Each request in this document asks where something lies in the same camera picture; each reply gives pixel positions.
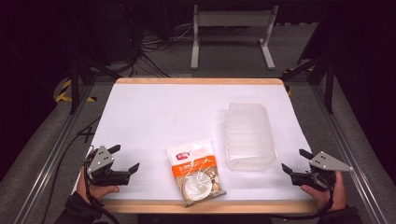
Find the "person's left hand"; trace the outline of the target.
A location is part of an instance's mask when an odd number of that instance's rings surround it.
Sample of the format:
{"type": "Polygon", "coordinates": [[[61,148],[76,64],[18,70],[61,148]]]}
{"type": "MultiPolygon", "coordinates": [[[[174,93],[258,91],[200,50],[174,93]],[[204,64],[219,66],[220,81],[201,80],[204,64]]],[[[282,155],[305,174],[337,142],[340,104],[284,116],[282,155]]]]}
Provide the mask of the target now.
{"type": "MultiPolygon", "coordinates": [[[[90,203],[90,200],[87,197],[84,173],[85,173],[84,168],[81,168],[76,192],[86,203],[90,203]]],[[[105,197],[106,195],[108,195],[110,193],[118,193],[120,191],[120,188],[118,186],[100,187],[100,186],[90,185],[89,190],[90,190],[91,196],[93,198],[95,198],[96,200],[100,201],[103,197],[105,197]]]]}

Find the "white metal stand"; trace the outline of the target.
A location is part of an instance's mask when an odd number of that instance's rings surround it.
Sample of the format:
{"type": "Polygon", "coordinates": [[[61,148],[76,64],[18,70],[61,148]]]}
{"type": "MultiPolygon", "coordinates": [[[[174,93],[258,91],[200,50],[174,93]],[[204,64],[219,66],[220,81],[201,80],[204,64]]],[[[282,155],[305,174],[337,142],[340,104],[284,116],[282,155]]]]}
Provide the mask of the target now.
{"type": "Polygon", "coordinates": [[[193,9],[193,44],[191,52],[191,69],[199,67],[199,28],[200,27],[264,27],[265,36],[258,40],[262,55],[269,70],[276,68],[268,44],[275,26],[278,6],[261,11],[202,11],[197,5],[193,9]]]}

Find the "white table sheet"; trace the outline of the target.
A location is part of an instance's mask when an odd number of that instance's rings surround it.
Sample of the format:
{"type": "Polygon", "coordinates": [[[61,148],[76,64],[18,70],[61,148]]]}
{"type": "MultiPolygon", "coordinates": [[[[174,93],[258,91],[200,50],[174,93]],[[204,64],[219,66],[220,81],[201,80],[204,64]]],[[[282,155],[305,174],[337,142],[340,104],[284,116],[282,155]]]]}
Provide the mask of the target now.
{"type": "Polygon", "coordinates": [[[290,98],[281,85],[116,84],[106,102],[92,146],[120,146],[113,167],[139,167],[115,200],[179,201],[182,196],[167,156],[170,147],[211,142],[225,201],[302,201],[281,166],[304,171],[308,149],[290,98]],[[229,169],[224,145],[225,113],[230,104],[260,104],[268,112],[276,161],[265,171],[229,169]]]}

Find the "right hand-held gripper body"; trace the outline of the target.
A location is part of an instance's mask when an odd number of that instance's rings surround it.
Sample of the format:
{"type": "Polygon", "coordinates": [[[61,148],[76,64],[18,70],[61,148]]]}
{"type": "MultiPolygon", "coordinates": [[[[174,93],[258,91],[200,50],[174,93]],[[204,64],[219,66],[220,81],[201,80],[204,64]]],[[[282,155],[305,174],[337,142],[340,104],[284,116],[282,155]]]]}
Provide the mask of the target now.
{"type": "Polygon", "coordinates": [[[290,175],[293,186],[307,185],[316,190],[332,189],[335,184],[335,171],[353,172],[354,168],[335,157],[320,151],[312,160],[308,160],[310,170],[304,173],[293,172],[290,175]]]}

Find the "translucent ribbed plastic container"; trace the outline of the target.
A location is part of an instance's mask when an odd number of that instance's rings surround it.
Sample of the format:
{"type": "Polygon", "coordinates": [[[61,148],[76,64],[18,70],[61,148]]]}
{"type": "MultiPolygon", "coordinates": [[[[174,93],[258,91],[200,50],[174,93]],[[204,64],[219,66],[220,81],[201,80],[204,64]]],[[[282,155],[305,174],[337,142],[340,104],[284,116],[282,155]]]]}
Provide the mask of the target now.
{"type": "Polygon", "coordinates": [[[228,166],[234,171],[264,171],[276,161],[275,142],[266,107],[231,103],[225,115],[228,166]]]}

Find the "orange and clear snack packet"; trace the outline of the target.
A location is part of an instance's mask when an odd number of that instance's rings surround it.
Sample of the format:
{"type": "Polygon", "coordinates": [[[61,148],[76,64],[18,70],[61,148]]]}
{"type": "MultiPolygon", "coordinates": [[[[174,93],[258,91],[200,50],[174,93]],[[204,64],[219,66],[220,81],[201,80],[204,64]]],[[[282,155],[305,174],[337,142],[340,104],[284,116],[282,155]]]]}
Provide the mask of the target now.
{"type": "Polygon", "coordinates": [[[170,147],[167,155],[185,207],[226,194],[219,181],[217,159],[210,140],[170,147]]]}

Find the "black tripod stand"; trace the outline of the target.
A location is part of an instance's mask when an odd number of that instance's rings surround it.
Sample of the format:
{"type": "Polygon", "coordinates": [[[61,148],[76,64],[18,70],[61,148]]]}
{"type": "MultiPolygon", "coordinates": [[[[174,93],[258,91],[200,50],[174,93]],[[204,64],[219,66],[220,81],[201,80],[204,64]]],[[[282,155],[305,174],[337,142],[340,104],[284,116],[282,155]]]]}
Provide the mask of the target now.
{"type": "Polygon", "coordinates": [[[91,67],[114,79],[120,78],[120,75],[118,75],[116,72],[104,67],[95,60],[89,59],[87,57],[76,57],[73,59],[70,63],[71,73],[69,75],[71,80],[72,97],[72,106],[70,109],[71,115],[77,112],[78,106],[81,102],[79,81],[82,80],[85,85],[92,85],[94,82],[94,77],[92,71],[90,70],[91,67]]]}
{"type": "Polygon", "coordinates": [[[310,85],[318,85],[319,82],[326,77],[325,81],[325,93],[324,93],[324,104],[327,111],[332,114],[332,91],[333,91],[333,81],[334,81],[334,72],[333,72],[333,63],[332,59],[329,57],[318,57],[316,59],[312,59],[293,70],[291,73],[287,75],[282,75],[280,79],[282,81],[286,81],[292,77],[295,77],[302,73],[305,69],[313,68],[313,72],[308,75],[307,82],[310,85]]]}

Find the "aluminium floor rail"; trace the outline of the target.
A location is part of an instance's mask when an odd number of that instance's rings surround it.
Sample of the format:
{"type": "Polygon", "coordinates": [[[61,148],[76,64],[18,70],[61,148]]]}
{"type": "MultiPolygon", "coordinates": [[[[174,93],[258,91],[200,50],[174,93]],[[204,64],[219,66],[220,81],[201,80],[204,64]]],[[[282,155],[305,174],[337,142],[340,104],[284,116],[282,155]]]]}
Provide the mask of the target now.
{"type": "Polygon", "coordinates": [[[79,103],[73,113],[71,103],[57,104],[15,161],[16,171],[12,175],[17,184],[17,198],[13,202],[20,200],[21,205],[17,208],[17,215],[11,219],[11,224],[28,223],[64,153],[67,138],[91,91],[92,85],[79,87],[79,103]]]}
{"type": "Polygon", "coordinates": [[[352,148],[347,141],[347,138],[342,130],[342,126],[340,125],[337,117],[334,114],[331,114],[324,104],[325,97],[321,87],[312,86],[311,90],[315,95],[318,104],[320,105],[320,109],[322,110],[322,113],[328,121],[332,129],[332,133],[336,138],[338,152],[340,153],[341,157],[354,168],[354,171],[351,174],[351,179],[354,182],[354,186],[361,197],[370,219],[373,221],[373,224],[389,224],[389,220],[386,218],[384,210],[381,208],[379,200],[375,196],[374,189],[372,188],[366,173],[361,168],[361,164],[358,162],[357,158],[352,152],[352,148]]]}

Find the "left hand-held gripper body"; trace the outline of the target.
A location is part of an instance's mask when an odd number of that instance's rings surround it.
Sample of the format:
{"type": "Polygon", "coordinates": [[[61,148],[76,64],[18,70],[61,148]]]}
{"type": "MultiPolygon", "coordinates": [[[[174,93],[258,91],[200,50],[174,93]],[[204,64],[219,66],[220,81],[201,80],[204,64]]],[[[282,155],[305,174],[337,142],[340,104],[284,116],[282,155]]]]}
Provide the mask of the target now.
{"type": "Polygon", "coordinates": [[[86,168],[90,182],[100,187],[128,185],[131,175],[128,171],[113,171],[111,166],[114,160],[105,146],[95,149],[88,157],[86,168]]]}

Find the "yellow black hazard tape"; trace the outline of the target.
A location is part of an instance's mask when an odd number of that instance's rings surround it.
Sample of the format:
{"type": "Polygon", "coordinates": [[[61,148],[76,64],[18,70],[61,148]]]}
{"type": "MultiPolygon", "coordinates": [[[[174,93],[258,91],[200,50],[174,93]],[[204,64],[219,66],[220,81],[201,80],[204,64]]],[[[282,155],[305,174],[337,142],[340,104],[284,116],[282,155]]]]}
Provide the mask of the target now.
{"type": "MultiPolygon", "coordinates": [[[[295,70],[295,69],[293,69],[293,68],[286,69],[283,71],[282,75],[287,75],[287,74],[291,73],[293,70],[295,70]]],[[[303,71],[303,73],[307,73],[307,74],[310,74],[312,72],[313,72],[313,68],[308,68],[303,71]]],[[[285,86],[285,90],[286,90],[288,96],[292,96],[292,91],[291,91],[290,86],[285,86]]]]}
{"type": "Polygon", "coordinates": [[[73,98],[71,96],[67,96],[66,92],[68,88],[71,86],[71,79],[68,78],[61,87],[59,94],[55,97],[56,102],[72,102],[73,98]]]}

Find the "person's right hand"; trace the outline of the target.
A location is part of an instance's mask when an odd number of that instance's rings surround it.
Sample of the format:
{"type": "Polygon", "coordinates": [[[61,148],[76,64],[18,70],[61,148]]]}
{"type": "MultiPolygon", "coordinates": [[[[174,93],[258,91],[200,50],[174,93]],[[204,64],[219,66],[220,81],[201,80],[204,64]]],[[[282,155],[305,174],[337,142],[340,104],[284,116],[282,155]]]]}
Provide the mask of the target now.
{"type": "Polygon", "coordinates": [[[335,177],[336,179],[332,193],[328,190],[319,191],[307,185],[301,185],[300,189],[313,197],[317,201],[319,208],[323,208],[325,204],[332,199],[332,207],[328,209],[329,212],[345,209],[347,207],[347,194],[342,173],[340,171],[336,171],[335,177]]]}

